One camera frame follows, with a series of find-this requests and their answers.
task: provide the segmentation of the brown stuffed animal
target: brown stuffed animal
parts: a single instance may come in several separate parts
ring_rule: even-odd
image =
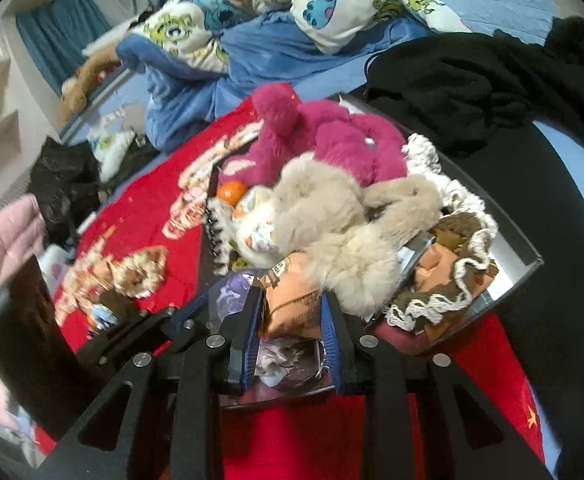
[[[118,41],[105,45],[92,54],[88,60],[76,70],[76,75],[62,84],[62,95],[59,102],[59,118],[65,124],[74,114],[85,110],[88,96],[99,85],[98,74],[120,63],[116,54]]]

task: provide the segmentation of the black plastic bag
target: black plastic bag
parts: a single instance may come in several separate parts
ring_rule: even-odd
[[[27,189],[38,202],[50,243],[65,246],[75,227],[100,204],[98,161],[89,142],[64,146],[48,138]]]

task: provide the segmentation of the metal bolt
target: metal bolt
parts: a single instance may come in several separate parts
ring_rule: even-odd
[[[447,354],[435,354],[434,357],[432,357],[432,362],[435,365],[440,366],[441,368],[445,368],[447,366],[450,366],[452,360],[450,359],[450,356]]]
[[[358,342],[365,348],[376,348],[378,345],[378,339],[373,335],[362,335]]]
[[[205,342],[210,348],[219,348],[225,344],[225,338],[222,335],[214,334],[208,337]]]
[[[152,361],[152,355],[147,352],[140,352],[134,356],[132,362],[139,368],[147,366]]]

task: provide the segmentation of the white lace trim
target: white lace trim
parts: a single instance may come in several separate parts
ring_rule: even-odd
[[[498,226],[492,216],[485,212],[485,202],[482,199],[471,193],[458,180],[452,180],[441,173],[437,150],[427,138],[420,134],[412,134],[407,144],[403,146],[403,153],[406,154],[408,174],[422,174],[437,187],[443,205],[453,211],[449,216],[461,212],[473,213],[482,226],[482,229],[472,235],[468,243],[469,251],[474,257],[461,258],[454,264],[454,282],[461,290],[456,299],[450,300],[441,294],[432,294],[427,303],[422,300],[411,300],[404,312],[393,303],[384,307],[383,312],[388,324],[403,330],[413,330],[419,317],[426,317],[431,323],[438,324],[443,319],[443,313],[462,310],[472,303],[472,294],[463,279],[466,275],[466,265],[469,264],[477,270],[488,268],[490,256],[486,247],[494,240]]]

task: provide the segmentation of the pink stuffed animal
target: pink stuffed animal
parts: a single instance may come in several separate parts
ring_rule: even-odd
[[[263,120],[259,138],[245,155],[228,158],[219,183],[271,186],[293,157],[314,158],[349,171],[361,186],[406,176],[400,131],[373,114],[350,114],[334,101],[300,103],[287,84],[267,84],[252,95]]]

